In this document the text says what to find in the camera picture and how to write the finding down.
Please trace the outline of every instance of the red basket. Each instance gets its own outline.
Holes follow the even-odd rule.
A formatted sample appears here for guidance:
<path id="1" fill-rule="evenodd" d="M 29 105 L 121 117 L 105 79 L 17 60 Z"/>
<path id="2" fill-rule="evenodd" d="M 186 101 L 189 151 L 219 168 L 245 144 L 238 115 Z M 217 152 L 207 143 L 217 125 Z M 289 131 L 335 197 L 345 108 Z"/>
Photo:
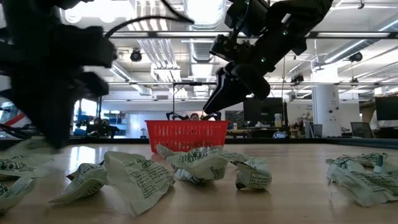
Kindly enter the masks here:
<path id="1" fill-rule="evenodd" d="M 223 146 L 228 121 L 145 121 L 150 149 L 157 153 L 161 144 L 174 152 L 196 147 Z"/>

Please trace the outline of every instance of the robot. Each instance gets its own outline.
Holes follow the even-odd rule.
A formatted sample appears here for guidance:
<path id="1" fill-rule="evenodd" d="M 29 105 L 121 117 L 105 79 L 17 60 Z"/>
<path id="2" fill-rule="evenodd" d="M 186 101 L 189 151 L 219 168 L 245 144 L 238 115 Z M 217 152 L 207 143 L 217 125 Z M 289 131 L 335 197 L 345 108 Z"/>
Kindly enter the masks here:
<path id="1" fill-rule="evenodd" d="M 238 104 L 251 93 L 265 99 L 271 87 L 264 75 L 291 50 L 307 49 L 305 36 L 326 16 L 333 0 L 287 0 L 268 5 L 264 0 L 234 0 L 224 23 L 232 35 L 218 35 L 210 53 L 229 62 L 217 70 L 218 84 L 203 107 L 208 113 Z M 255 44 L 237 43 L 238 33 L 259 37 Z"/>
<path id="2" fill-rule="evenodd" d="M 10 99 L 55 148 L 67 145 L 73 105 L 83 97 L 107 95 L 109 87 L 83 66 L 111 68 L 116 49 L 99 26 L 80 29 L 61 23 L 59 9 L 93 0 L 0 0 L 7 27 L 0 29 L 1 75 L 11 88 L 0 92 Z M 179 22 L 193 24 L 161 0 Z M 242 102 L 246 95 L 264 99 L 270 92 L 263 79 L 290 50 L 306 49 L 305 35 L 326 15 L 333 0 L 280 1 L 271 7 L 264 0 L 234 0 L 225 24 L 231 37 L 217 36 L 211 53 L 229 64 L 217 71 L 218 86 L 204 106 L 207 114 Z M 147 17 L 141 19 L 159 19 Z M 132 23 L 124 22 L 113 32 Z M 258 41 L 238 44 L 237 36 Z"/>

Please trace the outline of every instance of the cable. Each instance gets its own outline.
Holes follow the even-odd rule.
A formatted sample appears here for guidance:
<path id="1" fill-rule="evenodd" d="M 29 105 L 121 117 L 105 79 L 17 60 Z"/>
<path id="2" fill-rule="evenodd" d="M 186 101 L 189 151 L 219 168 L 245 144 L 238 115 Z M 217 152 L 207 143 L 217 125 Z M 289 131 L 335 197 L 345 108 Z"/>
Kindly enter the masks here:
<path id="1" fill-rule="evenodd" d="M 26 133 L 23 133 L 20 129 L 13 128 L 13 127 L 7 126 L 5 124 L 0 124 L 0 130 L 4 131 L 5 133 L 7 133 L 11 136 L 14 136 L 15 138 L 30 139 L 30 136 Z"/>
<path id="2" fill-rule="evenodd" d="M 177 11 L 175 11 L 173 9 L 173 7 L 166 1 L 166 0 L 160 0 L 162 1 L 162 3 L 165 5 L 165 7 L 167 9 L 170 10 L 170 12 L 175 15 L 176 17 L 170 17 L 170 16 L 143 16 L 143 17 L 138 17 L 135 19 L 131 19 L 129 21 L 126 22 L 122 22 L 119 25 L 113 27 L 112 29 L 110 29 L 109 31 L 107 31 L 107 33 L 105 34 L 106 38 L 110 38 L 116 31 L 118 31 L 119 29 L 122 29 L 123 27 L 135 23 L 135 22 L 139 22 L 139 21 L 143 21 L 143 20 L 149 20 L 149 19 L 167 19 L 167 20 L 171 20 L 171 21 L 177 21 L 177 22 L 185 22 L 185 23 L 189 23 L 189 24 L 194 24 L 195 22 L 181 14 L 179 14 Z"/>
<path id="3" fill-rule="evenodd" d="M 250 10 L 250 7 L 251 7 L 251 3 L 252 3 L 252 0 L 249 0 L 248 8 L 246 8 L 246 12 L 244 13 L 243 21 L 242 21 L 241 25 L 239 25 L 239 27 L 237 29 L 234 29 L 232 37 L 231 37 L 231 40 L 236 40 L 236 38 L 238 38 L 238 34 L 243 29 L 244 24 L 246 23 L 247 19 L 249 18 L 249 10 Z"/>

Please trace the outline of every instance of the crumpled wrapper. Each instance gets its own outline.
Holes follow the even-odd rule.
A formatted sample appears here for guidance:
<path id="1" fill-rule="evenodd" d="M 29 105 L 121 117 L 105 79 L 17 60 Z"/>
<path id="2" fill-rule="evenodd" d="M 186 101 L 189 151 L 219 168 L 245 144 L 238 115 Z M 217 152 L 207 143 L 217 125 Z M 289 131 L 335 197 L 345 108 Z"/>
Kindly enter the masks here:
<path id="1" fill-rule="evenodd" d="M 0 152 L 0 180 L 64 174 L 61 160 L 65 159 L 68 156 L 54 154 L 54 149 L 42 138 L 22 141 Z"/>
<path id="2" fill-rule="evenodd" d="M 0 180 L 15 177 L 39 178 L 59 172 L 54 155 L 20 154 L 0 156 Z"/>
<path id="3" fill-rule="evenodd" d="M 16 206 L 36 185 L 36 179 L 21 177 L 9 189 L 0 183 L 0 215 Z"/>
<path id="4" fill-rule="evenodd" d="M 271 185 L 272 176 L 266 159 L 252 159 L 236 165 L 239 168 L 235 182 L 237 189 L 245 187 L 266 189 Z"/>
<path id="5" fill-rule="evenodd" d="M 152 208 L 175 183 L 162 164 L 142 155 L 106 152 L 104 157 L 107 184 L 115 189 L 134 217 Z"/>
<path id="6" fill-rule="evenodd" d="M 49 203 L 72 202 L 99 192 L 106 184 L 106 170 L 97 164 L 83 163 L 67 178 L 72 182 L 65 189 L 65 193 Z"/>
<path id="7" fill-rule="evenodd" d="M 387 161 L 388 154 L 383 153 L 379 155 L 379 159 L 374 166 L 373 172 L 378 174 L 388 174 L 398 177 L 398 166 Z"/>
<path id="8" fill-rule="evenodd" d="M 201 147 L 188 152 L 173 152 L 158 145 L 157 152 L 175 169 L 175 177 L 193 184 L 224 178 L 229 159 L 222 155 L 222 147 Z"/>
<path id="9" fill-rule="evenodd" d="M 157 152 L 175 169 L 175 177 L 193 184 L 202 184 L 224 178 L 228 163 L 238 167 L 238 189 L 252 187 L 265 189 L 272 181 L 265 159 L 254 158 L 237 152 L 223 150 L 222 146 L 201 147 L 188 152 L 173 152 L 162 145 Z"/>
<path id="10" fill-rule="evenodd" d="M 389 175 L 388 172 L 371 172 L 362 165 L 377 163 L 379 156 L 383 154 L 339 157 L 330 164 L 327 177 L 349 189 L 355 201 L 364 207 L 398 200 L 397 176 Z"/>

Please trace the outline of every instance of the table surface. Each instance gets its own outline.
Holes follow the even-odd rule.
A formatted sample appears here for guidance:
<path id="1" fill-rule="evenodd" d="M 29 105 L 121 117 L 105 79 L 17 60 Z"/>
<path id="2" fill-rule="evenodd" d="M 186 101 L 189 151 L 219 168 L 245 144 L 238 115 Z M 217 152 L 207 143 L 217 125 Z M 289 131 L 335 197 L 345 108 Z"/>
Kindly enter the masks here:
<path id="1" fill-rule="evenodd" d="M 237 144 L 225 149 L 267 158 L 273 177 L 269 190 L 236 190 L 236 168 L 228 164 L 225 178 L 206 186 L 177 180 L 154 208 L 133 218 L 108 186 L 76 202 L 48 204 L 69 183 L 63 175 L 53 175 L 40 179 L 32 193 L 0 217 L 0 223 L 397 223 L 398 202 L 363 208 L 344 188 L 328 187 L 325 159 L 387 152 L 391 162 L 398 162 L 398 150 L 327 144 Z M 64 149 L 63 165 L 71 172 L 83 162 L 102 161 L 106 151 L 139 153 L 164 162 L 149 145 L 86 145 Z"/>

